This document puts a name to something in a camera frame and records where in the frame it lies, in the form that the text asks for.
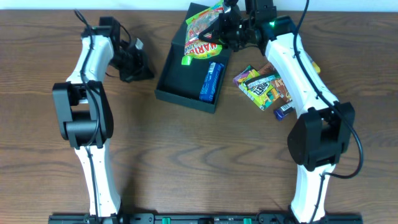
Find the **green gummy worms bag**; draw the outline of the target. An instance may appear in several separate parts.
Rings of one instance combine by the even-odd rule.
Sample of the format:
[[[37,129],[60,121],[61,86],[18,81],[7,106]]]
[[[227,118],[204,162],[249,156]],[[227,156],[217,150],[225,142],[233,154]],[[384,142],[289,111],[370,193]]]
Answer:
[[[223,2],[218,1],[214,6],[189,17],[185,21],[187,30],[182,65],[190,65],[193,59],[209,59],[221,53],[222,46],[215,44],[214,40],[210,40],[212,34],[206,30],[210,28],[222,12],[224,12]]]

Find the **black box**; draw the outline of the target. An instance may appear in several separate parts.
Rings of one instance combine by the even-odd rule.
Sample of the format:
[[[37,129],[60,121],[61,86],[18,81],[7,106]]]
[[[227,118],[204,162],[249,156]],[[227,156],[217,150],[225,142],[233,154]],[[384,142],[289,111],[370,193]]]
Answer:
[[[219,55],[208,59],[193,59],[190,65],[183,65],[187,27],[188,24],[183,21],[171,41],[169,54],[155,89],[155,96],[158,100],[214,113],[231,50],[223,49]],[[211,62],[220,63],[224,67],[216,82],[213,99],[206,102],[200,99],[200,92]]]

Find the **blue cookie roll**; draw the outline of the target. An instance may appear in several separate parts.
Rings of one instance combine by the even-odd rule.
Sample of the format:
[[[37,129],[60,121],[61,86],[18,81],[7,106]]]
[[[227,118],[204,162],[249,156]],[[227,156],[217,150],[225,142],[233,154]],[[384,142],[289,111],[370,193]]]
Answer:
[[[222,63],[210,62],[205,81],[200,91],[199,100],[212,103],[218,84],[218,79],[224,65]]]

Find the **green pretzel snack box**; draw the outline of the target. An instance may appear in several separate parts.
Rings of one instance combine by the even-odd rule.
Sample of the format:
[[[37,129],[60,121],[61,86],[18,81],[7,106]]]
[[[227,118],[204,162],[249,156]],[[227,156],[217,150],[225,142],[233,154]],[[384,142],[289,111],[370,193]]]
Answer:
[[[261,76],[253,66],[248,65],[240,74],[233,78],[233,83],[251,99],[261,110],[267,109],[280,95],[273,87],[271,81],[248,88],[245,81]]]

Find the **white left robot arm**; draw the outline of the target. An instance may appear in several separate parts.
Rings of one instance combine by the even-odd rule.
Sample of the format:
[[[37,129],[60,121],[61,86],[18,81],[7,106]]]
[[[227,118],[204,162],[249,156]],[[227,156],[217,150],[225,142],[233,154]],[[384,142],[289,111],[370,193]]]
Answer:
[[[74,149],[85,175],[87,223],[117,222],[122,205],[109,158],[114,120],[103,86],[107,69],[114,67],[126,83],[154,77],[144,44],[138,38],[122,40],[124,30],[121,25],[85,28],[74,71],[52,88],[60,134]]]

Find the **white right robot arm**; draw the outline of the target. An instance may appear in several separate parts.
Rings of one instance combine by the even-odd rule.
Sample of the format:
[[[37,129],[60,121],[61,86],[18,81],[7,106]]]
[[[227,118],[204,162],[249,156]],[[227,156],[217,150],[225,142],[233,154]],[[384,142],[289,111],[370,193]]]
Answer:
[[[224,1],[214,24],[217,43],[234,51],[255,45],[274,66],[292,97],[297,121],[287,138],[297,165],[295,194],[286,223],[361,223],[359,215],[328,214],[325,198],[353,127],[351,103],[340,103],[312,66],[301,41],[300,25],[278,16],[272,1],[248,1],[243,18],[236,1]]]

